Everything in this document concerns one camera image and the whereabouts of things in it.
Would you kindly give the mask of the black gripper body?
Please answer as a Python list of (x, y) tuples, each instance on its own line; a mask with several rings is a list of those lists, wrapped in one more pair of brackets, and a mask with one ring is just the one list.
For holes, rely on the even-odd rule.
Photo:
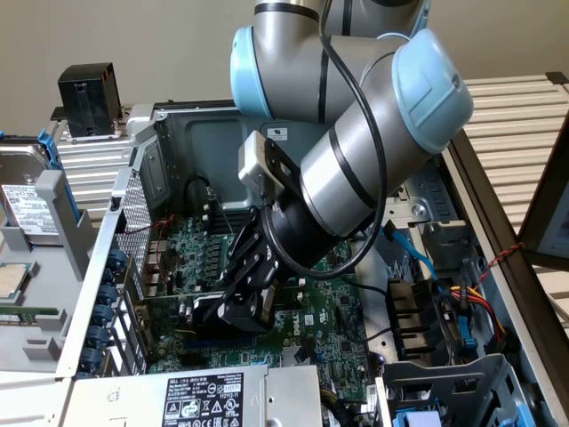
[(291, 202), (284, 210), (278, 202), (264, 202), (262, 228), (270, 249), (285, 270), (319, 281), (340, 278), (350, 273), (369, 252), (367, 238), (360, 250), (336, 269), (312, 270), (341, 239), (327, 234), (301, 202)]

